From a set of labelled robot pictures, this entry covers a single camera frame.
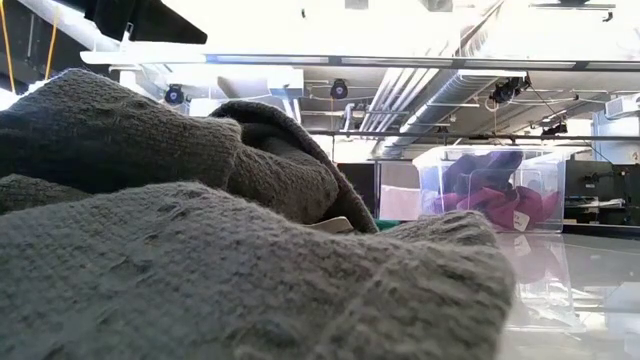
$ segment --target pipe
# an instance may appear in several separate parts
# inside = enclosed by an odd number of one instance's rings
[[[482,26],[480,31],[473,31],[475,34],[466,44],[459,49],[459,53],[465,53],[465,56],[473,57],[484,47],[491,30],[498,28],[498,13],[502,7],[503,1],[496,3],[496,6],[485,16],[485,18],[477,25]],[[431,106],[432,103],[466,103],[476,94],[493,84],[499,76],[497,73],[469,73],[459,70],[435,70],[431,85],[432,91],[425,93],[423,104],[418,105],[418,110],[412,115],[402,126],[402,130],[407,133],[426,132],[429,128],[425,125],[435,125],[448,115],[452,114],[456,109],[447,109],[442,107]],[[396,136],[386,139],[384,142],[383,156],[400,156],[401,148],[413,143],[417,138],[407,136]]]
[[[371,105],[369,106],[369,108],[371,110],[375,110],[376,106],[378,106],[378,102],[380,102],[381,98],[382,98],[382,93],[386,91],[386,89],[389,87],[389,82],[391,82],[392,80],[392,74],[393,74],[393,70],[394,69],[388,69],[385,73],[384,73],[384,77],[382,78],[382,82],[380,83],[380,87],[378,88],[378,91],[376,91],[375,96],[373,97],[373,101],[371,101]],[[359,131],[363,131],[365,129],[365,127],[368,125],[369,120],[371,119],[370,115],[365,115],[364,116],[364,120],[362,121],[362,124],[360,124],[360,129]]]
[[[421,80],[424,78],[424,75],[426,73],[427,73],[427,69],[419,69],[419,70],[417,70],[415,72],[415,74],[413,75],[411,80],[409,80],[409,84],[402,91],[402,94],[400,94],[400,97],[398,97],[398,100],[393,103],[393,106],[391,107],[392,111],[404,109],[402,104],[405,103],[405,100],[407,99],[407,97],[409,97],[412,93],[414,93],[414,92],[418,93],[419,92],[419,91],[416,91],[416,87],[421,82]],[[382,121],[380,121],[380,125],[378,125],[378,128],[376,129],[376,131],[384,131],[384,130],[386,130],[389,127],[389,124],[391,122],[393,122],[393,120],[396,117],[397,116],[394,116],[394,115],[385,116],[382,119]]]
[[[349,131],[349,124],[351,123],[351,117],[353,116],[353,108],[356,106],[354,103],[349,103],[344,108],[344,128],[342,131]]]
[[[396,96],[398,95],[400,90],[402,90],[402,88],[404,87],[404,85],[407,83],[407,81],[413,75],[414,72],[415,72],[415,69],[412,69],[412,68],[411,69],[403,69],[402,70],[402,72],[400,73],[400,76],[398,77],[398,80],[394,84],[394,86],[391,89],[389,95],[386,97],[386,100],[385,100],[384,104],[382,105],[382,110],[388,110],[389,109],[389,107],[391,106],[391,103],[396,100]],[[375,120],[371,121],[371,123],[365,128],[365,131],[373,130],[375,128],[376,124],[379,121],[384,120],[386,117],[388,117],[388,115],[386,115],[386,116],[384,116],[384,115],[377,116],[375,118]]]

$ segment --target clothing tag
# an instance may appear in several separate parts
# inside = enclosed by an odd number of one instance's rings
[[[531,246],[529,246],[529,242],[527,241],[527,237],[524,235],[518,236],[513,241],[513,247],[515,248],[516,256],[525,256],[531,252]]]
[[[324,231],[330,234],[353,231],[351,222],[349,222],[349,220],[344,216],[339,216],[316,224],[306,225],[306,227],[314,230]]]
[[[521,213],[520,211],[513,212],[513,228],[518,231],[527,230],[527,225],[529,225],[529,220],[531,217],[525,213]]]

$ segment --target folded clothing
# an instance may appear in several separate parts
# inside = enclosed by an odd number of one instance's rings
[[[509,178],[518,169],[522,159],[521,150],[492,151],[485,155],[465,154],[442,174],[440,193],[469,195],[485,187],[509,190]]]
[[[332,235],[173,183],[0,229],[8,360],[490,360],[515,286],[474,212]]]
[[[450,193],[432,201],[433,213],[454,210],[481,211],[500,230],[525,231],[549,219],[560,201],[558,192],[542,197],[539,193],[517,186],[511,191],[482,188],[471,196]]]
[[[377,231],[295,121],[247,102],[213,115],[190,118],[104,77],[68,70],[0,112],[0,178],[18,174],[87,194],[199,181],[295,222],[345,216],[358,231]]]

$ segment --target clear plastic bin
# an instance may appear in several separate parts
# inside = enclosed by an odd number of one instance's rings
[[[578,148],[442,146],[413,160],[422,214],[477,210],[501,232],[561,232],[565,161]]]
[[[498,246],[516,274],[518,285],[507,329],[583,332],[561,234],[498,235]]]

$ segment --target reflective table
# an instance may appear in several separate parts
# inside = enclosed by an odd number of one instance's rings
[[[518,277],[499,359],[640,359],[640,241],[501,234]]]

